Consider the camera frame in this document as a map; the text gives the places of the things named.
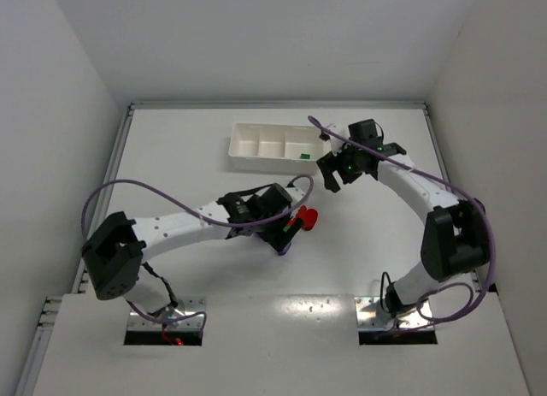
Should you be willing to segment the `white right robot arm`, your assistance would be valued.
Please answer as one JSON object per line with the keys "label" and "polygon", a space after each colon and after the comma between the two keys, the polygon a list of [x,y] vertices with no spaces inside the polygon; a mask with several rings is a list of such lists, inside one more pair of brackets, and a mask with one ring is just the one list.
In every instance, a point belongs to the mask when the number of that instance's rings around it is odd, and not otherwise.
{"label": "white right robot arm", "polygon": [[492,234],[483,205],[447,181],[416,168],[398,143],[386,143],[373,119],[348,127],[322,126],[322,140],[331,150],[318,159],[324,187],[343,185],[369,175],[393,191],[424,225],[419,262],[403,277],[380,290],[384,312],[397,317],[434,293],[454,286],[454,278],[492,262]]}

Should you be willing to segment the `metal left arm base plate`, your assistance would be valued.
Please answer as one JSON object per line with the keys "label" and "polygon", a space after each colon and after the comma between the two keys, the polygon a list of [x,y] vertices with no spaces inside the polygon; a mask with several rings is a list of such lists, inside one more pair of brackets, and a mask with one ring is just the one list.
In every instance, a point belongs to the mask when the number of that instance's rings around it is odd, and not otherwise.
{"label": "metal left arm base plate", "polygon": [[132,302],[127,304],[131,309],[130,317],[139,317],[143,325],[150,325],[151,328],[166,326],[171,331],[202,332],[208,321],[206,300],[201,297],[178,298],[176,306],[162,308],[157,316],[145,312],[140,305]]}

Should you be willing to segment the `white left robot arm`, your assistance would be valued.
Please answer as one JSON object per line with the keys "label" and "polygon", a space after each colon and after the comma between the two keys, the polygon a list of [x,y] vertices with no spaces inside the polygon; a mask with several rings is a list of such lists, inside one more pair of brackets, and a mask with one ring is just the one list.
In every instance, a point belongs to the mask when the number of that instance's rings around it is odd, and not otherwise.
{"label": "white left robot arm", "polygon": [[230,192],[190,213],[131,219],[122,211],[105,218],[82,247],[95,294],[102,301],[123,298],[148,318],[177,306],[172,288],[150,261],[179,248],[257,235],[281,253],[302,228],[294,219],[305,193],[294,184],[269,184]]}

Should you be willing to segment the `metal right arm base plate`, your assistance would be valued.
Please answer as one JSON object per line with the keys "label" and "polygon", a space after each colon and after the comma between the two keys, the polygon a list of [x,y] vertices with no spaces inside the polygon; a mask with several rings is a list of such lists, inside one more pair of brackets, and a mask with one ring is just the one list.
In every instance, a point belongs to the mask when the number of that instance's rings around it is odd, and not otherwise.
{"label": "metal right arm base plate", "polygon": [[427,320],[432,317],[428,302],[425,302],[421,308],[425,317],[416,309],[392,317],[381,307],[378,296],[356,296],[354,305],[359,333],[392,333],[431,328],[430,322]]}

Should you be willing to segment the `purple butterfly lego brick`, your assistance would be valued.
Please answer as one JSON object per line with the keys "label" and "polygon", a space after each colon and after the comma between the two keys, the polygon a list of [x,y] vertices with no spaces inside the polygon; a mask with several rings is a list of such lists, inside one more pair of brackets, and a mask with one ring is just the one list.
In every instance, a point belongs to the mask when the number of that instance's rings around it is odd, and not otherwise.
{"label": "purple butterfly lego brick", "polygon": [[291,244],[287,244],[282,250],[277,252],[278,256],[284,256],[291,248]]}

